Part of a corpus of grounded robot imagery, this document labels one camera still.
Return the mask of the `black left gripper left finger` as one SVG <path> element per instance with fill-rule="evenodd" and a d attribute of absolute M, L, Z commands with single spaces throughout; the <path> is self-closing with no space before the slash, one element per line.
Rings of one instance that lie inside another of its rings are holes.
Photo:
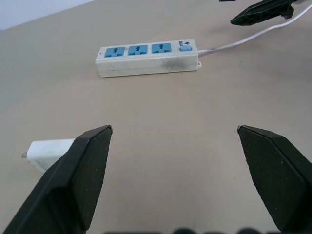
<path fill-rule="evenodd" d="M 102 189 L 112 126 L 78 136 L 41 177 L 3 234 L 85 234 Z"/>

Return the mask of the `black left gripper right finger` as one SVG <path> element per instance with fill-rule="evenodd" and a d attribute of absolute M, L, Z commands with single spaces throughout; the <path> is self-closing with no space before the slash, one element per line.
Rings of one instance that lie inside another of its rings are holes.
<path fill-rule="evenodd" d="M 312 234 L 312 163 L 284 136 L 237 129 L 252 181 L 282 234 Z"/>

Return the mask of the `white plug adapter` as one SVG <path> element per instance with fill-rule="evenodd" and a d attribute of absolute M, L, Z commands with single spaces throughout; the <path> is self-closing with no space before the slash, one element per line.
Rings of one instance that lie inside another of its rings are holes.
<path fill-rule="evenodd" d="M 74 141 L 74 138 L 33 141 L 22 158 L 26 158 L 37 170 L 45 172 L 69 150 Z"/>

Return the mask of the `white power strip blue sockets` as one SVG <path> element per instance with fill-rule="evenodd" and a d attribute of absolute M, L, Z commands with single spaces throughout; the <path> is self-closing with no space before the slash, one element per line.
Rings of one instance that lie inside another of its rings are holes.
<path fill-rule="evenodd" d="M 101 47 L 95 60 L 100 78 L 196 71 L 193 39 Z"/>

